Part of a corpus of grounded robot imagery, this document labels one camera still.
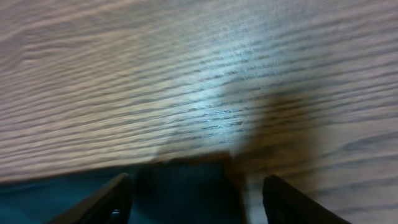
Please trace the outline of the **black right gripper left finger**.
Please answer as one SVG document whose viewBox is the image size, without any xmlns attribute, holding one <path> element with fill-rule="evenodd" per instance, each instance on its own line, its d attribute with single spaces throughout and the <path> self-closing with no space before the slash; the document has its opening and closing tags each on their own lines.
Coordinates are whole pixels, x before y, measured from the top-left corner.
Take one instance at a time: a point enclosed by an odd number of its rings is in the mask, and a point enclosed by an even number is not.
<svg viewBox="0 0 398 224">
<path fill-rule="evenodd" d="M 48 224 L 127 224 L 132 208 L 132 180 L 117 175 Z"/>
</svg>

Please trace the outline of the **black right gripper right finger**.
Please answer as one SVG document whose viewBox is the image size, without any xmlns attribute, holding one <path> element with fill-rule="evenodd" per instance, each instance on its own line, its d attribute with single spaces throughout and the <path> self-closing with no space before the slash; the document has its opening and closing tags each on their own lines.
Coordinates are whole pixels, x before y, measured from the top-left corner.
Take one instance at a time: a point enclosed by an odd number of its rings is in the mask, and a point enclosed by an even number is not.
<svg viewBox="0 0 398 224">
<path fill-rule="evenodd" d="M 269 224 L 350 224 L 276 175 L 264 179 L 262 196 Z"/>
</svg>

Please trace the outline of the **black t-shirt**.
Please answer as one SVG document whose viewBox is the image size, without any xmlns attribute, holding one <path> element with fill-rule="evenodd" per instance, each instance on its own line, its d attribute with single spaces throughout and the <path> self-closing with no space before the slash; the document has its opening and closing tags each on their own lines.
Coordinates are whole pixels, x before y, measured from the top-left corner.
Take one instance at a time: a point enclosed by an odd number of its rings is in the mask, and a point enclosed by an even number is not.
<svg viewBox="0 0 398 224">
<path fill-rule="evenodd" d="M 2 223 L 48 223 L 117 175 L 132 180 L 128 223 L 244 223 L 226 153 L 112 167 L 1 186 Z"/>
</svg>

